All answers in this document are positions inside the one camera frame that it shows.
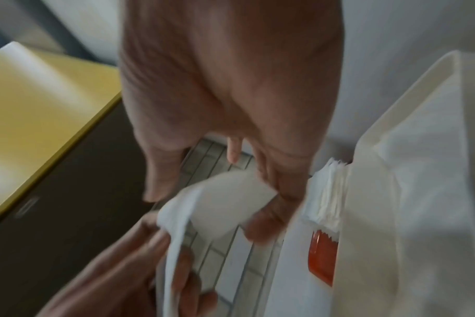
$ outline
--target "tiled surface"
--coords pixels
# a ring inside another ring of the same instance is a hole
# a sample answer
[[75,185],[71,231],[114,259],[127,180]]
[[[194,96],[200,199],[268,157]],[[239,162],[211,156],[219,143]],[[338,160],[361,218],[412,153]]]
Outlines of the tiled surface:
[[[208,177],[240,169],[255,170],[255,159],[241,154],[237,164],[231,165],[224,146],[202,140],[182,166],[177,192]],[[160,209],[163,203],[155,204],[154,208]],[[264,315],[282,238],[266,246],[252,246],[244,238],[242,229],[236,228],[210,244],[189,225],[184,245],[190,246],[194,252],[193,269],[199,272],[203,290],[220,283],[220,287],[216,288],[220,297],[218,306],[207,317]]]

